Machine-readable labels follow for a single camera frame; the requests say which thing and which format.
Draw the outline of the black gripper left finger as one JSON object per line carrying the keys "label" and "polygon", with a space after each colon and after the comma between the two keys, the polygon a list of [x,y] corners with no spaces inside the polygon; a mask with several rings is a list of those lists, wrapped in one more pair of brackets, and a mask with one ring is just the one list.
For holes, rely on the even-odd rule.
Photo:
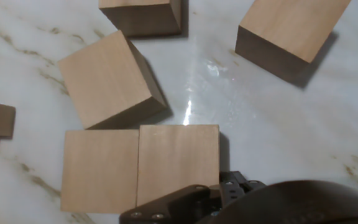
{"label": "black gripper left finger", "polygon": [[119,216],[120,224],[207,223],[223,208],[245,195],[247,179],[239,172],[222,172],[219,184],[189,185]]}

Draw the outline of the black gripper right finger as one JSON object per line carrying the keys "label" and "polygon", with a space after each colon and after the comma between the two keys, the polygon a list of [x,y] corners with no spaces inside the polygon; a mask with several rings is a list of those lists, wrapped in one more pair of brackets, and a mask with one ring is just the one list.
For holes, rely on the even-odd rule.
{"label": "black gripper right finger", "polygon": [[247,181],[243,183],[243,189],[245,193],[264,188],[265,186],[266,185],[260,181]]}

